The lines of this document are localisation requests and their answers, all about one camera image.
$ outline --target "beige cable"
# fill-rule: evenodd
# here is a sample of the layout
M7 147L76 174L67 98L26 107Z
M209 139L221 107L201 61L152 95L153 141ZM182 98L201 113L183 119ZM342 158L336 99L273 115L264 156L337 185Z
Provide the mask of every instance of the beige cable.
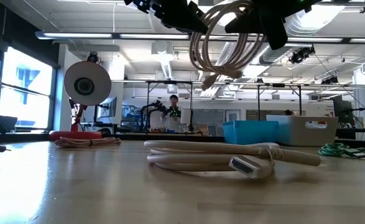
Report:
M201 86L203 90L212 86L220 75L226 75L233 79L241 78L243 75L241 70L257 55L265 40L264 35L257 34L256 41L247 44L249 34L239 34L233 53L229 56L227 62L222 65L213 65L208 55L208 41L217 22L228 13L235 13L237 16L244 14L245 12L242 9L247 9L249 11L248 13L250 13L252 5L253 3L250 0L237 0L229 4L216 5L200 18L208 26L208 31L203 39L201 51L199 51L199 45L203 34L199 32L192 33L190 37L189 58L195 68L204 72L215 73L203 82Z
M59 147L110 146L114 144L121 144L121 140L114 137L101 139L70 139L61 137L60 140L55 141L55 144Z
M256 156L261 159L319 166L318 155L281 149L275 143L251 144L247 146L183 141L146 141L150 149L147 160L161 168L175 171L232 171L228 166L237 155Z

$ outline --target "white plastic bin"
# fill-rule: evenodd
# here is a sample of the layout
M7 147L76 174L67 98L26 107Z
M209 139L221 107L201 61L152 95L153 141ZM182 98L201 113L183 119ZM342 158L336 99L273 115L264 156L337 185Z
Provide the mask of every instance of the white plastic bin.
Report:
M335 141L338 118L267 115L278 121L278 142L288 146L324 146Z

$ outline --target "blue plastic bin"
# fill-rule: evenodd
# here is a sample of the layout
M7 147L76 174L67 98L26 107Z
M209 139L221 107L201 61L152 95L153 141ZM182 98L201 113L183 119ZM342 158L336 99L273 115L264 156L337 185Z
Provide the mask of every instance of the blue plastic bin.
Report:
M231 121L223 125L228 144L255 144L277 142L277 121Z

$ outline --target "wooden table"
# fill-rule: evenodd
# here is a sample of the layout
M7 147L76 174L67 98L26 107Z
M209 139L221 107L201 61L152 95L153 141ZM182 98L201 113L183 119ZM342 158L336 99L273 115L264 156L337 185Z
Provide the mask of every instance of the wooden table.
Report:
M365 223L365 160L278 162L275 176L184 174L148 165L143 142L0 153L0 223ZM297 149L316 153L317 149Z

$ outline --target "door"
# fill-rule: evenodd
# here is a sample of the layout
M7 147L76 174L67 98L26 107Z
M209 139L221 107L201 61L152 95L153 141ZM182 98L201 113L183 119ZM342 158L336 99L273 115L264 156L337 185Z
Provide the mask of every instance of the door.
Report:
M225 121L239 121L240 120L240 110L226 110L225 111Z

